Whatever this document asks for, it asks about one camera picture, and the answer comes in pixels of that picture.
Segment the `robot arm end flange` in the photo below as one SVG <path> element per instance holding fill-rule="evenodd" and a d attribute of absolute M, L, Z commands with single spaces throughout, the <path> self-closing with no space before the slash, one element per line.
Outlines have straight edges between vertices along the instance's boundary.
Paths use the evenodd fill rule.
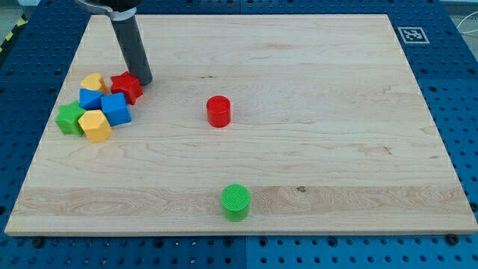
<path fill-rule="evenodd" d="M 113 21 L 133 17 L 143 0 L 75 0 L 83 10 L 94 15 L 104 15 Z"/>

